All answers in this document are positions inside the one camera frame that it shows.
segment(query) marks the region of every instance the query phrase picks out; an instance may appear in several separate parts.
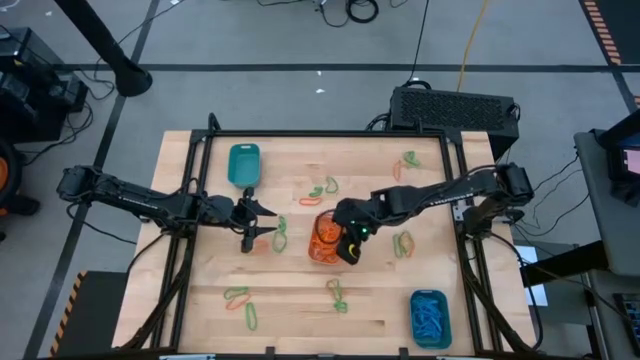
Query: orange container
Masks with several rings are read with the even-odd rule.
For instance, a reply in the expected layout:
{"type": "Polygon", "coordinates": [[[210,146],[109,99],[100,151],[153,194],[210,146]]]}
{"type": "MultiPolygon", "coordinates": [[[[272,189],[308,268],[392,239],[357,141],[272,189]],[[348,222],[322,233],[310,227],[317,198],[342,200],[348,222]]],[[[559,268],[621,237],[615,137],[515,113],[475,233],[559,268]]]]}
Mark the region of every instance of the orange container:
{"type": "Polygon", "coordinates": [[[311,260],[328,265],[340,262],[336,248],[342,237],[342,227],[331,220],[332,215],[333,212],[329,212],[316,218],[311,230],[311,241],[309,241],[311,260]]]}

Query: yellow cable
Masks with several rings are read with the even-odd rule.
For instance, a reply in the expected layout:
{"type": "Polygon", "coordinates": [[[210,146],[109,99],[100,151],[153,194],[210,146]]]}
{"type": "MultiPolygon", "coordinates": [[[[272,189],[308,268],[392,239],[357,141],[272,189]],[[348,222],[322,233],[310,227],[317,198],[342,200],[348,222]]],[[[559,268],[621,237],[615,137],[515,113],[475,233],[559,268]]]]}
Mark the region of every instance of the yellow cable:
{"type": "Polygon", "coordinates": [[[471,31],[471,36],[469,37],[467,48],[464,50],[464,58],[462,59],[462,67],[460,68],[460,77],[458,77],[458,87],[456,88],[456,92],[460,92],[460,87],[462,87],[462,78],[464,77],[464,68],[467,66],[467,57],[469,56],[469,50],[471,49],[473,38],[476,36],[478,25],[480,25],[480,20],[482,20],[482,17],[484,16],[484,11],[487,10],[487,5],[489,5],[489,0],[484,0],[484,2],[482,3],[482,10],[480,10],[480,15],[478,15],[478,18],[476,19],[476,24],[473,25],[473,31],[471,31]]]}

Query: blue bowl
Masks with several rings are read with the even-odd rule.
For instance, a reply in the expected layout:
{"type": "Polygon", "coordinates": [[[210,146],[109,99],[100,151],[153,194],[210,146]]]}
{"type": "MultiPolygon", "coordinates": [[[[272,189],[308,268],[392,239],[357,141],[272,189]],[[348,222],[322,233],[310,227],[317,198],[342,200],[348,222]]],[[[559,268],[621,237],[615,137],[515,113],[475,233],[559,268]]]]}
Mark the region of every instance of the blue bowl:
{"type": "Polygon", "coordinates": [[[438,290],[416,290],[409,299],[411,335],[423,349],[451,346],[451,322],[447,297],[438,290]]]}
{"type": "Polygon", "coordinates": [[[260,182],[260,148],[256,144],[236,144],[229,151],[227,179],[244,189],[260,182]]]}

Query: teal bowl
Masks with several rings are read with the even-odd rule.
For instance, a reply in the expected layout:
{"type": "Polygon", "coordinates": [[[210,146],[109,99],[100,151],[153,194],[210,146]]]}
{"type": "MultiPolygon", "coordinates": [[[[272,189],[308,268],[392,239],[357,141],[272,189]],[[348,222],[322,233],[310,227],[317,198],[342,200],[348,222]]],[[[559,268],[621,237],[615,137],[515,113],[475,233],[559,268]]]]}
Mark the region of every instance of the teal bowl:
{"type": "Polygon", "coordinates": [[[449,320],[449,306],[447,297],[438,290],[416,290],[409,299],[409,316],[411,317],[411,335],[413,340],[423,349],[446,349],[451,346],[451,322],[449,320]],[[438,310],[439,317],[434,318],[437,327],[440,329],[439,336],[424,335],[420,331],[420,324],[417,321],[419,316],[418,306],[421,302],[430,302],[438,310]]]}
{"type": "Polygon", "coordinates": [[[260,148],[256,144],[236,144],[229,151],[227,179],[241,189],[260,183],[260,148]]]}

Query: table leg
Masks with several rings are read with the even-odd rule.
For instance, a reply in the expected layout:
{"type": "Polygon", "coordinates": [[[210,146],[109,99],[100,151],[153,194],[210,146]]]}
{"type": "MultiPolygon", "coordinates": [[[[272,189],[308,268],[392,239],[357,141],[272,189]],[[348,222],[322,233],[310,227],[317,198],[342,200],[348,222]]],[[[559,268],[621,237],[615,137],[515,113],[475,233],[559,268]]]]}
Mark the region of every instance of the table leg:
{"type": "Polygon", "coordinates": [[[555,277],[540,271],[542,268],[559,277],[582,274],[589,270],[607,270],[609,262],[604,251],[602,240],[580,246],[571,251],[523,266],[520,273],[527,276],[531,286],[554,280],[555,277]]]}

